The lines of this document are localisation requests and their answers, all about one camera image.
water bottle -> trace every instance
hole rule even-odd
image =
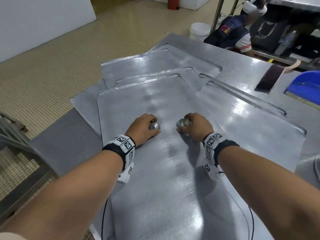
[[[285,39],[281,42],[279,47],[274,52],[277,56],[280,56],[288,48],[288,46],[292,44],[294,38],[296,37],[296,32],[297,31],[295,30],[292,31],[292,33],[285,37]]]

small metal mold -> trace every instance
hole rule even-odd
[[[160,124],[158,121],[152,121],[149,125],[150,130],[159,130],[160,129]]]
[[[191,125],[191,121],[186,119],[186,118],[182,118],[182,119],[179,119],[178,125],[179,126],[190,126]]]

white wall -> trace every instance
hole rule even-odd
[[[161,3],[168,3],[168,0],[154,0]],[[210,0],[180,0],[179,6],[186,9],[197,10]]]
[[[90,0],[0,0],[0,62],[94,20]]]

red cylinder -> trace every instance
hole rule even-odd
[[[168,9],[177,10],[179,7],[180,0],[168,0]]]

beige floor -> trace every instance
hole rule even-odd
[[[224,14],[233,2],[225,0]],[[99,14],[95,22],[1,63],[0,110],[22,121],[33,138],[72,108],[70,97],[102,79],[102,61],[146,52],[170,32],[188,36],[192,23],[212,23],[217,3],[171,11],[150,0],[129,1]],[[6,149],[0,158],[1,200],[37,164]]]

